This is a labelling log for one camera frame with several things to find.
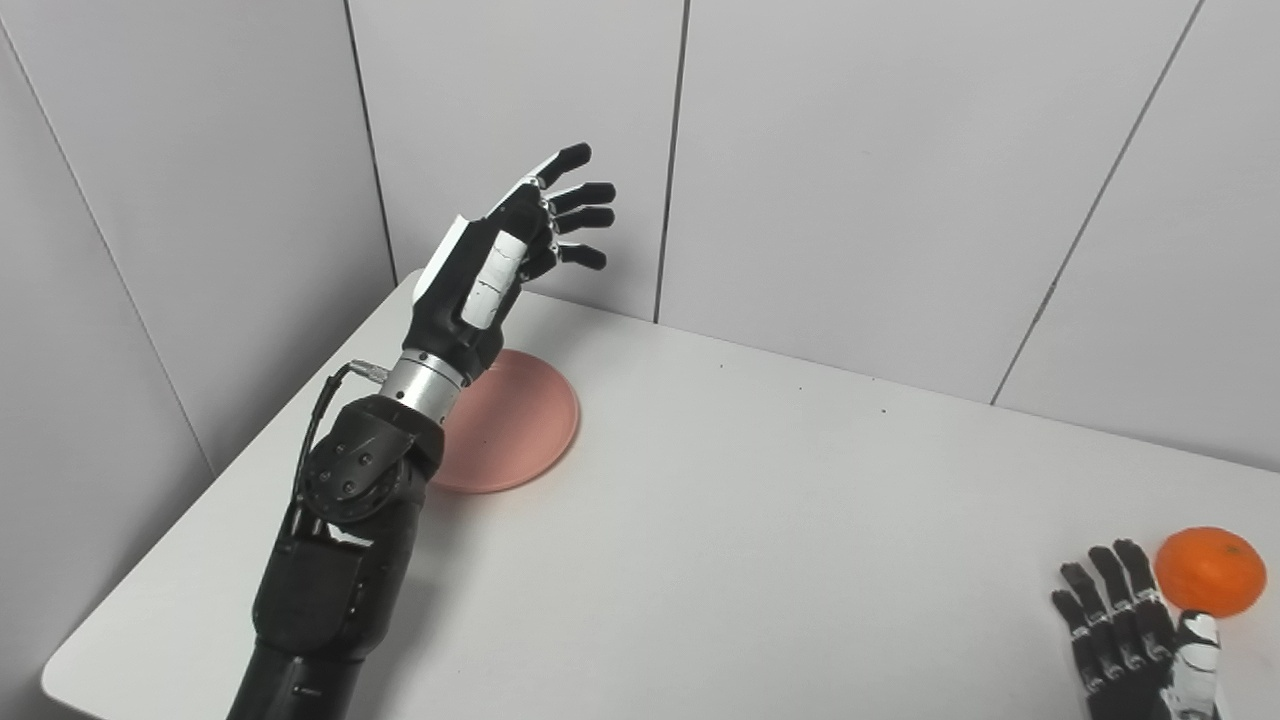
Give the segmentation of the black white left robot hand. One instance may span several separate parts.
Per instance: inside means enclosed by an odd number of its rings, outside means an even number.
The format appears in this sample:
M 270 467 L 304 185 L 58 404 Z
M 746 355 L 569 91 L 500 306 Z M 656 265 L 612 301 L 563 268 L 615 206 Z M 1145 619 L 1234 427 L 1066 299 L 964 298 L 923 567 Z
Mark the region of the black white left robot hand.
M 502 325 L 526 283 L 566 263 L 593 272 L 605 268 L 603 251 L 562 237 L 613 225 L 616 187 L 588 182 L 552 188 L 591 158 L 586 142 L 561 149 L 521 177 L 486 214 L 454 219 L 413 290 L 402 343 L 413 360 L 439 363 L 461 386 L 470 386 L 502 350 Z

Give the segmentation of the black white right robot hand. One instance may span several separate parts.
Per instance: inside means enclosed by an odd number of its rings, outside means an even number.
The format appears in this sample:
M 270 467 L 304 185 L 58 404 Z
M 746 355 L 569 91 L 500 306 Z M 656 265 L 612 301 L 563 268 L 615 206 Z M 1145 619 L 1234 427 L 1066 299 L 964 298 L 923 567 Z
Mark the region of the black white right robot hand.
M 1050 600 L 1068 628 L 1091 719 L 1221 719 L 1219 621 L 1174 616 L 1146 551 L 1133 539 L 1065 562 Z

